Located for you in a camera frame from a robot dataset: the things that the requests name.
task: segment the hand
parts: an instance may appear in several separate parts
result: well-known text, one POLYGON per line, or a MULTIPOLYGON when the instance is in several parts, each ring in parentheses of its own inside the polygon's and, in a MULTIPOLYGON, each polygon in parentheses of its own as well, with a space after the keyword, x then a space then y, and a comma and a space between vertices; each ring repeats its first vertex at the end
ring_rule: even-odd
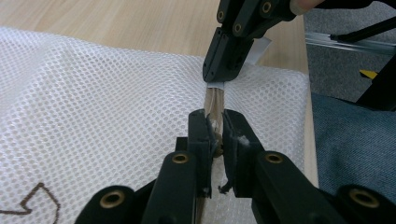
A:
POLYGON ((290 0, 290 10, 295 15, 303 15, 324 0, 290 0))

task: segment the brown marking on fabric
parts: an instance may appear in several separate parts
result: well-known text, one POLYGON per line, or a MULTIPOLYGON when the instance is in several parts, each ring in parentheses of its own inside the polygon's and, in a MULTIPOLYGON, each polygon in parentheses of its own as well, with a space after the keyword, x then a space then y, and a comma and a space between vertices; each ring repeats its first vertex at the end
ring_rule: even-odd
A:
POLYGON ((38 192, 39 189, 43 189, 47 195, 50 197, 50 199, 55 203, 56 205, 56 211, 55 211, 55 220, 53 221, 54 224, 58 223, 59 219, 59 210, 61 209, 61 204, 58 202, 58 200, 53 196, 53 194, 50 192, 49 189, 47 189, 43 183, 38 183, 26 197, 23 198, 23 200, 20 202, 21 207, 24 209, 24 211, 7 211, 7 210, 0 210, 0 214, 5 214, 5 215, 14 215, 14 216, 26 216, 32 213, 32 209, 27 207, 27 203, 29 200, 32 199, 32 197, 38 192))

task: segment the brown stitched outline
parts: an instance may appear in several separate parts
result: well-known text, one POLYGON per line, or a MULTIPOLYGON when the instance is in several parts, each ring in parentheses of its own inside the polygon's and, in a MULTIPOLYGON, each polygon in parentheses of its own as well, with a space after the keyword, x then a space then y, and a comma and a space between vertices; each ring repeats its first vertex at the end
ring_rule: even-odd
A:
POLYGON ((59 218, 59 210, 61 209, 61 204, 58 202, 58 200, 53 196, 53 194, 50 192, 49 189, 47 189, 43 183, 38 183, 32 191, 29 192, 29 194, 20 202, 21 207, 25 211, 5 211, 5 210, 0 210, 0 214, 6 214, 6 215, 15 215, 15 216, 25 216, 29 215, 32 213, 32 209, 28 208, 26 204, 29 202, 29 200, 37 193, 39 189, 43 189, 49 197, 52 199, 52 201, 56 204, 56 212, 55 212, 55 220, 54 224, 58 222, 59 218))

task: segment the white textured cloth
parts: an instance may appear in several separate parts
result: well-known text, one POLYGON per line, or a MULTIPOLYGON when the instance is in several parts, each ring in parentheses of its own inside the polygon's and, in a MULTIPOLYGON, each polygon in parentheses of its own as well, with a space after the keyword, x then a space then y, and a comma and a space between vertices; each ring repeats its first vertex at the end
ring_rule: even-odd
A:
MULTIPOLYGON (((98 190, 156 178, 187 136, 189 113, 204 106, 202 62, 0 28, 0 223, 73 223, 98 190)), ((246 66, 225 86, 226 107, 300 169, 307 83, 246 66)), ((248 200, 217 194, 219 162, 203 222, 254 222, 248 200)))

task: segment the yellow object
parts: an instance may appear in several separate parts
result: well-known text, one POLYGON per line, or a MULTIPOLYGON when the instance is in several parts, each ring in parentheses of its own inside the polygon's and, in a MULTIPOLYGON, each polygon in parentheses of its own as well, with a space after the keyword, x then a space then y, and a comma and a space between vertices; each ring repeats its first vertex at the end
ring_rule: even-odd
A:
POLYGON ((360 70, 360 72, 362 75, 367 76, 370 79, 374 79, 376 75, 378 75, 377 72, 373 72, 373 71, 360 70))

